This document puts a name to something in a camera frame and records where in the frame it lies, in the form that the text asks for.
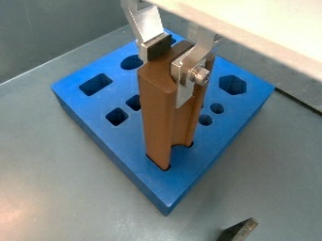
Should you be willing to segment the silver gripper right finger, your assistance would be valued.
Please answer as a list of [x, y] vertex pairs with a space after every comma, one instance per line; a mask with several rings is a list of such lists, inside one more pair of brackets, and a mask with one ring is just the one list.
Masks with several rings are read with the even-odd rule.
[[178, 85], [177, 107], [182, 107], [193, 97], [195, 86], [207, 84], [206, 57], [222, 41], [221, 35], [197, 24], [189, 26], [187, 37], [194, 46], [171, 62], [171, 77]]

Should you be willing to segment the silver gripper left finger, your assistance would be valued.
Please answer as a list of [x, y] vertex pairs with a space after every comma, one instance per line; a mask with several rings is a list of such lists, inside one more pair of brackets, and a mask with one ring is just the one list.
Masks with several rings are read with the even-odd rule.
[[159, 9], [139, 0], [120, 0], [120, 6], [136, 37], [139, 58], [143, 62], [153, 61], [171, 48], [171, 35], [163, 31]]

